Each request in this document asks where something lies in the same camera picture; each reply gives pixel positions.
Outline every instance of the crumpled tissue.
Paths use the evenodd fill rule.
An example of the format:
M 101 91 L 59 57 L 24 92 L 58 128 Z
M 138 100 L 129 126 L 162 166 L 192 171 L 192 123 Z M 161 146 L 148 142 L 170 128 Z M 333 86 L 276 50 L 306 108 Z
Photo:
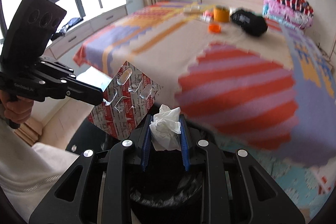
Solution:
M 161 105 L 160 112 L 154 115 L 153 122 L 149 127 L 152 134 L 152 143 L 156 151 L 181 151 L 180 112 L 181 109 L 179 107 L 171 110 L 166 105 Z

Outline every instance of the colorful bedspread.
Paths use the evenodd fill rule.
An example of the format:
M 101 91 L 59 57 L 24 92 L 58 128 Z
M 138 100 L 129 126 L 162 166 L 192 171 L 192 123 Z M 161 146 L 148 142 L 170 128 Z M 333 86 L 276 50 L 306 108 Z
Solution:
M 336 85 L 313 41 L 273 21 L 260 38 L 233 24 L 210 34 L 205 22 L 181 14 L 184 5 L 158 3 L 125 17 L 89 37 L 74 60 L 111 77 L 130 62 L 163 86 L 157 102 L 180 106 L 218 140 L 305 166 L 335 157 Z M 311 186 L 309 169 L 300 170 L 308 174 L 303 187 L 319 193 L 309 204 L 297 202 L 311 217 L 311 203 L 321 208 L 328 195 Z M 312 194 L 298 198 L 292 186 L 292 199 Z

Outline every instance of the black handle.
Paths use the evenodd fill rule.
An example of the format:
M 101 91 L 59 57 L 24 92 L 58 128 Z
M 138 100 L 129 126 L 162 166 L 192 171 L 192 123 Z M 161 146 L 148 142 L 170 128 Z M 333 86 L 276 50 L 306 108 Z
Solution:
M 18 98 L 14 94 L 9 94 L 9 102 L 16 102 Z M 10 119 L 6 118 L 6 123 L 13 129 L 18 129 L 20 127 L 19 123 L 13 122 Z

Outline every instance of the orange lid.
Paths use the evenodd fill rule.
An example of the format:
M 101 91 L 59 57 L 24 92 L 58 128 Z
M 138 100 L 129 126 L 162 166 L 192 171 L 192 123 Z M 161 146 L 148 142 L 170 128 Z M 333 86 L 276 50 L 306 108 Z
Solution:
M 220 33 L 221 32 L 221 26 L 218 25 L 218 24 L 211 23 L 211 24 L 209 24 L 208 30 L 209 30 L 209 32 Z

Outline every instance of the human hand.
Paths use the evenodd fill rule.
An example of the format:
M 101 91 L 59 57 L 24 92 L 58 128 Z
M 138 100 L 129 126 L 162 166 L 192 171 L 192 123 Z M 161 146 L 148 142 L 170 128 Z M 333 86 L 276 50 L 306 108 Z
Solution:
M 34 101 L 20 96 L 17 98 L 16 102 L 9 102 L 9 94 L 0 90 L 0 100 L 5 107 L 5 117 L 15 123 L 24 123 L 30 117 Z

